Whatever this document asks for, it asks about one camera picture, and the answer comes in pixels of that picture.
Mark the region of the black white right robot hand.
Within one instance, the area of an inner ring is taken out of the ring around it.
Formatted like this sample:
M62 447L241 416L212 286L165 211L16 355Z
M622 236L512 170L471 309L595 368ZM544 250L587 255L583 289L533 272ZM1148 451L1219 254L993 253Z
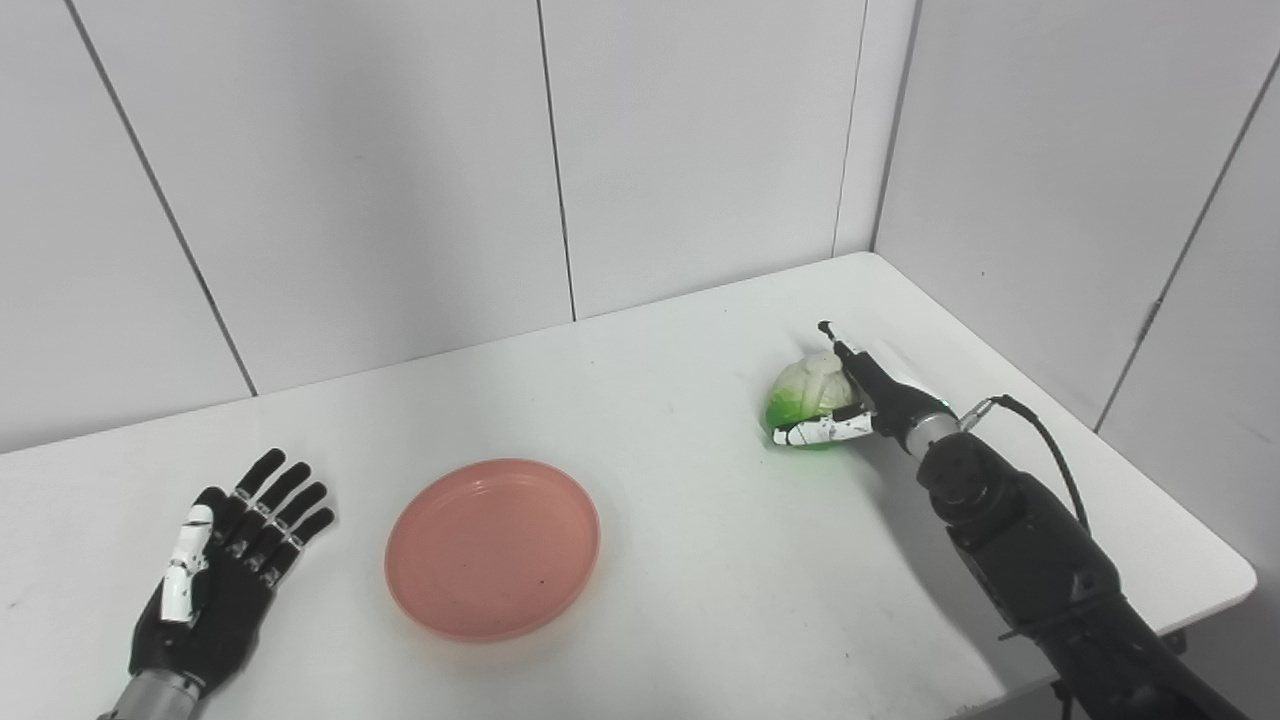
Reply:
M896 380L869 351L852 345L828 320L819 332L832 343L827 354L809 356L794 366L804 378L803 395L819 402L829 383L851 392L850 402L792 421L771 423L773 445L781 447L826 447L868 436L895 439L911 457L961 430L954 410L929 392Z

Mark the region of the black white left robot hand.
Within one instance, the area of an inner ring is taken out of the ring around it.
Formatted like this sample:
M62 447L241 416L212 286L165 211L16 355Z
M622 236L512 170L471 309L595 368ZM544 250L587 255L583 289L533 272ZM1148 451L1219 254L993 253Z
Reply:
M307 462L266 451L230 489L205 488L131 638L132 676L160 673L198 700L248 661L279 584L337 515Z

